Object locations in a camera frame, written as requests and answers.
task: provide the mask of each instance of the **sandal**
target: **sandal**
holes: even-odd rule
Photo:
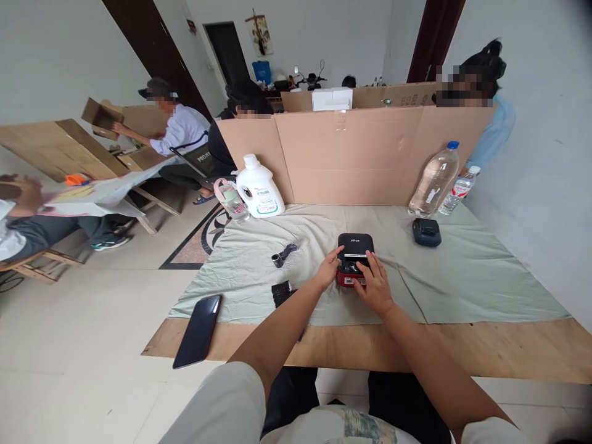
[[[212,200],[216,197],[215,194],[212,194],[212,196],[208,197],[207,199],[205,199],[202,196],[198,196],[194,201],[193,204],[194,205],[201,205],[201,204],[205,204],[206,202],[208,202],[209,200]]]

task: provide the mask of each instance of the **orange object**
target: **orange object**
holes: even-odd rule
[[[90,182],[90,179],[82,174],[67,175],[66,185],[67,186],[81,186],[86,185]]]

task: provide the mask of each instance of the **person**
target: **person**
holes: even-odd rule
[[[164,137],[162,139],[147,138],[119,122],[115,122],[112,125],[114,132],[133,138],[146,146],[151,146],[159,154],[164,156],[171,155],[170,147],[178,147],[200,141],[194,146],[187,147],[185,150],[185,153],[187,153],[208,142],[208,135],[204,135],[204,132],[209,130],[210,122],[199,111],[180,103],[175,88],[158,77],[150,79],[147,86],[146,96],[148,100],[155,100],[158,107],[170,115]],[[192,179],[190,181],[183,181],[183,186],[200,192],[201,195],[196,198],[194,204],[200,205],[214,198],[214,192],[205,186],[206,184],[203,178],[189,165],[165,166],[161,168],[160,175],[173,183],[179,183],[175,174],[175,167],[185,167],[192,170]]]
[[[483,172],[506,144],[514,129],[516,111],[498,92],[498,80],[506,71],[506,63],[501,59],[500,53],[501,42],[493,40],[480,52],[465,60],[460,65],[458,74],[454,75],[454,95],[461,98],[463,106],[496,106],[493,119],[463,166],[461,176],[472,166],[480,167]]]
[[[227,85],[226,95],[228,96],[227,106],[218,115],[217,120],[253,118],[258,114],[273,114],[273,109],[263,95],[261,88],[250,79],[239,80],[232,85]],[[216,120],[210,125],[208,150],[212,156],[217,176],[229,176],[237,170]],[[166,166],[160,170],[160,175],[172,183],[190,189],[198,189],[202,179],[189,165]]]
[[[38,215],[43,206],[41,185],[30,178],[3,176],[0,182],[2,191],[17,190],[14,199],[0,199],[0,261],[15,261],[47,250],[78,228],[86,233],[95,251],[118,248],[130,241],[130,237],[116,235],[104,217]]]
[[[384,323],[413,374],[370,372],[369,414],[319,406],[317,369],[284,367],[343,247],[274,310],[228,362],[210,373],[161,439],[166,443],[513,443],[528,441],[504,411],[425,328],[393,300],[378,257],[360,262],[355,289]]]
[[[353,75],[347,75],[343,78],[343,81],[341,82],[341,86],[347,87],[347,88],[355,88],[356,87],[356,78]]]

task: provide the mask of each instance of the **hair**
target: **hair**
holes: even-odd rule
[[[501,42],[498,39],[492,40],[481,52],[465,60],[459,69],[460,74],[480,75],[482,80],[477,85],[477,90],[487,91],[490,99],[498,92],[498,80],[506,71],[506,63],[501,59],[500,52]]]
[[[353,75],[347,75],[343,78],[341,82],[341,86],[346,86],[348,88],[355,88],[356,87],[356,78]]]
[[[170,102],[178,102],[179,94],[177,90],[166,80],[160,77],[152,77],[147,85],[150,90],[149,97],[164,97]]]
[[[237,80],[232,85],[226,85],[227,105],[233,114],[236,107],[256,111],[257,114],[273,114],[273,108],[263,95],[263,91],[251,79]]]

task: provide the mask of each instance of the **smartphone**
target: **smartphone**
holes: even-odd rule
[[[201,362],[208,356],[221,301],[222,295],[215,295],[200,299],[195,304],[173,369]]]

